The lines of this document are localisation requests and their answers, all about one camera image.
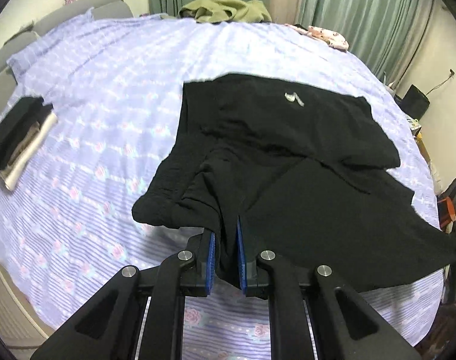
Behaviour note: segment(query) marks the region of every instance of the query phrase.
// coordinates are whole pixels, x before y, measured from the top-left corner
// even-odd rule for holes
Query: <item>metal screw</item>
[[[178,253],[178,258],[183,261],[188,261],[191,257],[193,257],[193,253],[188,250],[182,250]]]
[[[263,251],[263,252],[260,253],[260,257],[261,257],[262,259],[265,259],[265,260],[268,260],[268,261],[274,259],[275,256],[276,256],[275,252],[273,252],[273,251],[271,251],[271,250],[268,250],[268,251],[265,250],[265,251]]]
[[[321,276],[330,276],[332,272],[331,268],[328,265],[320,265],[318,268],[316,268],[316,271]]]
[[[136,268],[134,266],[125,266],[121,271],[121,274],[127,278],[135,276]]]

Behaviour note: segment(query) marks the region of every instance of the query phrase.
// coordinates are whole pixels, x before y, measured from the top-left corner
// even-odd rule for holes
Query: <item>black folded garment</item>
[[[0,170],[8,162],[18,144],[26,137],[31,126],[41,126],[53,110],[52,104],[43,104],[42,97],[22,97],[0,123]]]
[[[240,216],[260,252],[327,264],[358,291],[392,287],[456,261],[456,240],[385,171],[399,165],[364,98],[230,74],[184,85],[176,143],[132,213],[213,231],[217,274],[236,286]]]

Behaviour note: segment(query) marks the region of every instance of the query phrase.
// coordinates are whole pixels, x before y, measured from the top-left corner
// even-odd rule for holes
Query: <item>olive green cloth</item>
[[[260,0],[194,0],[183,5],[180,17],[193,17],[198,23],[220,23],[242,21],[260,23],[271,21],[268,10]]]

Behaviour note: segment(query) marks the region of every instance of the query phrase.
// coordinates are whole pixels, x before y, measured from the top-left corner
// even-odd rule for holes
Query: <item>bed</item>
[[[131,217],[174,144],[184,81],[241,72],[366,97],[400,153],[401,166],[388,172],[438,226],[430,173],[405,116],[357,57],[277,24],[129,18],[121,2],[80,0],[0,51],[0,118],[19,97],[41,95],[59,119],[16,190],[0,184],[0,263],[47,325],[59,327],[123,266],[156,266],[200,231]],[[117,13],[106,8],[112,3]],[[363,296],[415,345],[442,290],[437,271]],[[269,337],[267,303],[227,283],[186,300],[184,359],[269,359]]]

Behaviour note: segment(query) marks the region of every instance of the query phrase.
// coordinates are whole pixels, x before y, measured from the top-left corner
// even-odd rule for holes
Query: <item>white folded garment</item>
[[[26,163],[32,156],[34,156],[35,152],[39,149],[49,131],[53,128],[57,121],[58,117],[51,112],[51,114],[46,117],[40,131],[33,137],[28,146],[26,146],[23,152],[16,158],[13,165],[9,169],[0,171],[0,177],[5,182],[5,186],[9,191],[14,191]]]

